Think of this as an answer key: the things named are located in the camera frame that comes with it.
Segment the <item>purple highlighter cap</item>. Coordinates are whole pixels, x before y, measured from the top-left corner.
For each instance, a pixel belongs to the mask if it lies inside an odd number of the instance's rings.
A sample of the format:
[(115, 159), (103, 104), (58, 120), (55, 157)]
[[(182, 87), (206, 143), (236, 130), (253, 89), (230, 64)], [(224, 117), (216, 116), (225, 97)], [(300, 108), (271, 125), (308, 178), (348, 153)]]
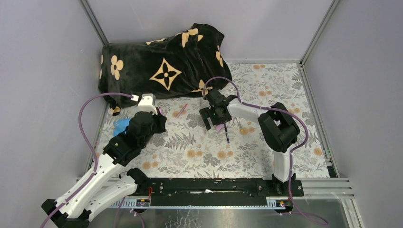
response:
[(225, 124), (220, 124), (215, 128), (215, 130), (217, 132), (222, 132), (222, 131), (225, 131), (225, 128), (226, 128)]

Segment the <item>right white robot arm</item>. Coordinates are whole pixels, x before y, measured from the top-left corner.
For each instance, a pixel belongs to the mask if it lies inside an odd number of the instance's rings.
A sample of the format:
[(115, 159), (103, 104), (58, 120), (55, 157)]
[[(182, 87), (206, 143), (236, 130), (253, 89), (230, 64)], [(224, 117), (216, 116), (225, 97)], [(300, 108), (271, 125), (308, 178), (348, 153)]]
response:
[(206, 130), (224, 125), (233, 118), (242, 118), (260, 126), (266, 144), (274, 151), (273, 191), (280, 196), (286, 195), (295, 177), (288, 149), (297, 142), (300, 129), (285, 106), (279, 102), (271, 107), (251, 104), (236, 95), (225, 97), (217, 89), (211, 90), (203, 99), (209, 103), (208, 107), (199, 111)]

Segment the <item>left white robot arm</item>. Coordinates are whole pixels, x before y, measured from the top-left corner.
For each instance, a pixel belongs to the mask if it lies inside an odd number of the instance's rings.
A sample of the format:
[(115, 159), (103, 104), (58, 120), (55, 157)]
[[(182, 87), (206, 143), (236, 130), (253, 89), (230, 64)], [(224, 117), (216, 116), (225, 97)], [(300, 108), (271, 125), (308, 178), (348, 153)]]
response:
[(47, 217), (41, 226), (51, 220), (58, 228), (86, 228), (97, 215), (118, 200), (133, 193), (144, 194), (148, 178), (139, 168), (129, 169), (116, 184), (104, 191), (100, 189), (139, 156), (155, 134), (166, 131), (166, 121), (160, 111), (135, 113), (125, 128), (109, 140), (92, 168), (70, 190), (42, 204)]

